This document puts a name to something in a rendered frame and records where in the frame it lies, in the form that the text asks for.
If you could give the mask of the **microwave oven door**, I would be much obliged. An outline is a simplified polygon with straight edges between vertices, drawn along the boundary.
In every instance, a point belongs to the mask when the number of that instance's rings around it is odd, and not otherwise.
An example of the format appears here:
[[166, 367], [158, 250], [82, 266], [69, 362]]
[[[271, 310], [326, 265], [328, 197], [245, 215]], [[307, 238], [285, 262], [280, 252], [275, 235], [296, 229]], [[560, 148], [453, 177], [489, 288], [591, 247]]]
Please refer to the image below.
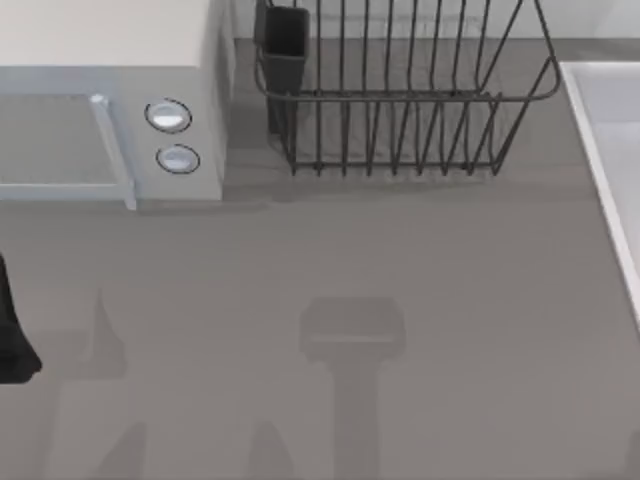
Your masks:
[[113, 102], [92, 94], [0, 94], [0, 202], [121, 201], [134, 174]]

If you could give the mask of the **pale microwave oven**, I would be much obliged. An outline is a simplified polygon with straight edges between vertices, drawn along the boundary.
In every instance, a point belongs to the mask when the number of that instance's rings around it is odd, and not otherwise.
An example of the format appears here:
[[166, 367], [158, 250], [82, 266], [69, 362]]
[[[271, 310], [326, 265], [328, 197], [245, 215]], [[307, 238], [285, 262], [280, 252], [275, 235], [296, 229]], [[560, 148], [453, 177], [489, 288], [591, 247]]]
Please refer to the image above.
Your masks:
[[[234, 74], [230, 0], [0, 0], [0, 94], [107, 96], [138, 205], [221, 199]], [[187, 130], [146, 121], [165, 98], [189, 108]], [[195, 172], [158, 166], [174, 144], [199, 154]]]

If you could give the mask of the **black cutlery holder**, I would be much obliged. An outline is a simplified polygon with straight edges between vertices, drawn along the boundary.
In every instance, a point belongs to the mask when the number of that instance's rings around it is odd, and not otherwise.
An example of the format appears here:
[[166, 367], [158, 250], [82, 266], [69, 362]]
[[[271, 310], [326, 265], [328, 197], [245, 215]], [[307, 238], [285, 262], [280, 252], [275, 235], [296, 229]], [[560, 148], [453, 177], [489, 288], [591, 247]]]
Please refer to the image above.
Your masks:
[[308, 58], [310, 12], [298, 6], [277, 6], [272, 0], [256, 0], [254, 43], [266, 83], [268, 131], [286, 131], [289, 103], [296, 106]]

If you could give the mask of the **large microwave knob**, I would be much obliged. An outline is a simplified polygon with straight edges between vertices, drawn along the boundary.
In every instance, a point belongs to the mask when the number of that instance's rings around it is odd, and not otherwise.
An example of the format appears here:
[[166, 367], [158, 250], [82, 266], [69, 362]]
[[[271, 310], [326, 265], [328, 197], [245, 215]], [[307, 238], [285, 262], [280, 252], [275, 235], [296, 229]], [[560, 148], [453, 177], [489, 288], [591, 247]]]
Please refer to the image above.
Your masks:
[[169, 98], [147, 104], [144, 116], [151, 127], [166, 134], [183, 132], [193, 121], [192, 113], [185, 104]]

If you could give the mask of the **small microwave knob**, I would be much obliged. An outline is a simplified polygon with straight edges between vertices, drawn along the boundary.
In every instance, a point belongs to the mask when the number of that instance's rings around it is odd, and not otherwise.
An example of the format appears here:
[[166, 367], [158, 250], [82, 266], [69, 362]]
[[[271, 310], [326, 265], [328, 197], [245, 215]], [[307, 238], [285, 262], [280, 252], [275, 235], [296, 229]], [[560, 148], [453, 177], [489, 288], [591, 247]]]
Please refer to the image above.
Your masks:
[[201, 163], [199, 154], [183, 144], [159, 149], [155, 159], [161, 169], [173, 175], [189, 175], [195, 172]]

